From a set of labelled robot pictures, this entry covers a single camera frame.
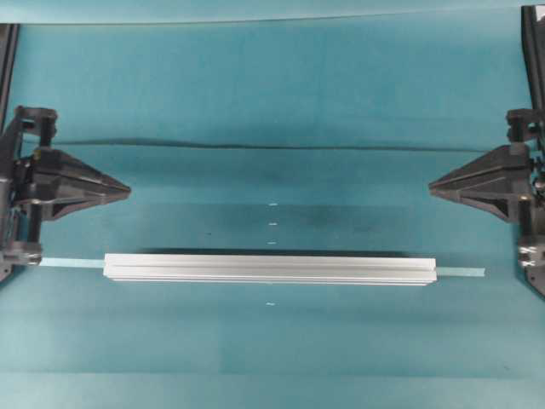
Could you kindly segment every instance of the black clamp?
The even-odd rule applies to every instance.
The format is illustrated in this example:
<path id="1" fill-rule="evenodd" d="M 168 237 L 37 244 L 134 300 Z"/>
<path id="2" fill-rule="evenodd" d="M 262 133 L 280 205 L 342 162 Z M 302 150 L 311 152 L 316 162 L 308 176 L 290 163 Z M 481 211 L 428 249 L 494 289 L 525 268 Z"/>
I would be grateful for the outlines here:
<path id="1" fill-rule="evenodd" d="M 503 145 L 430 183 L 433 196 L 488 211 L 520 225 L 519 262 L 528 282 L 545 296 L 545 175 L 539 154 L 525 144 L 542 137 L 545 111 L 508 112 Z"/>
<path id="2" fill-rule="evenodd" d="M 57 113 L 18 107 L 0 136 L 0 281 L 14 265 L 42 261 L 40 230 L 73 211 L 128 198 L 130 188 L 61 150 L 51 148 Z M 21 157 L 23 135 L 39 137 Z"/>

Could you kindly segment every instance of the aluminum profile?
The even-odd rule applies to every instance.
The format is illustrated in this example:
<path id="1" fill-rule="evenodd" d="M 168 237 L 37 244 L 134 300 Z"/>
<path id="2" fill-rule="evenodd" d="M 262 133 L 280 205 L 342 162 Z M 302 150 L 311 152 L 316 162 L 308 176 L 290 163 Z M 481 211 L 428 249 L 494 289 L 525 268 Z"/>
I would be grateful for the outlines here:
<path id="1" fill-rule="evenodd" d="M 116 281 L 428 285 L 435 259 L 343 256 L 106 254 L 104 275 Z"/>

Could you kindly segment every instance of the black mount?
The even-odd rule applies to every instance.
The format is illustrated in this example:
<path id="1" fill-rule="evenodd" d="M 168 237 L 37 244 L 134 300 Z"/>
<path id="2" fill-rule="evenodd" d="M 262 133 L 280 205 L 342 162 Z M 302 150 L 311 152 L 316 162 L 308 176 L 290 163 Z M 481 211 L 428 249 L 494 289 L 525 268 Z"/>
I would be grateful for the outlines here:
<path id="1" fill-rule="evenodd" d="M 522 8 L 522 46 L 534 109 L 508 112 L 503 145 L 430 183 L 432 195 L 520 225 L 519 263 L 545 297 L 545 6 Z M 531 149 L 526 142 L 535 141 Z"/>
<path id="2" fill-rule="evenodd" d="M 121 182 L 51 148 L 56 119 L 51 109 L 18 107 L 0 137 L 0 280 L 14 265 L 41 262 L 43 221 L 130 194 Z M 24 134 L 38 136 L 39 144 L 22 158 Z"/>

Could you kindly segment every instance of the teal backdrop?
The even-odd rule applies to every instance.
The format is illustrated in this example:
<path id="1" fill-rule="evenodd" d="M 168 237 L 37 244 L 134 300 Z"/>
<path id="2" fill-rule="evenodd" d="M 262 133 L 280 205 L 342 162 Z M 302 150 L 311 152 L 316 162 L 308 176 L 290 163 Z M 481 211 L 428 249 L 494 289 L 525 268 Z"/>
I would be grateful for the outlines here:
<path id="1" fill-rule="evenodd" d="M 55 20 L 33 3 L 0 10 L 191 20 L 165 1 L 125 19 L 56 1 Z M 44 255 L 365 251 L 485 278 L 122 284 L 27 268 L 0 285 L 0 407 L 542 408 L 545 302 L 521 278 L 516 230 L 427 192 L 506 143 L 506 111 L 531 105 L 519 3 L 352 2 L 350 17 L 269 21 L 239 3 L 234 20 L 261 21 L 21 27 L 10 112 L 56 109 L 54 144 L 133 189 L 44 224 Z M 342 14 L 328 7 L 306 9 Z"/>
<path id="2" fill-rule="evenodd" d="M 31 24 L 163 24 L 316 19 L 378 14 L 486 11 L 523 0 L 3 0 L 2 21 Z"/>

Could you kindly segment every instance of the teal fabric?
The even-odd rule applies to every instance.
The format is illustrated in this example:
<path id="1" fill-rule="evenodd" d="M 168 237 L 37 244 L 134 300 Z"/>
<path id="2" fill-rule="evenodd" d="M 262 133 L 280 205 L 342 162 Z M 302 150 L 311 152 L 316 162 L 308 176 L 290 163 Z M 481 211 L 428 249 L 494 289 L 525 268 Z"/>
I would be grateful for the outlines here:
<path id="1" fill-rule="evenodd" d="M 22 27 L 11 107 L 54 107 L 58 146 L 133 188 L 44 225 L 45 256 L 369 251 L 486 277 L 169 285 L 28 268 L 0 288 L 1 402 L 541 408 L 545 304 L 515 230 L 427 193 L 530 106 L 519 30 L 517 9 Z"/>
<path id="2" fill-rule="evenodd" d="M 3 0 L 0 20 L 30 24 L 134 24 L 287 20 L 511 8 L 521 0 Z"/>

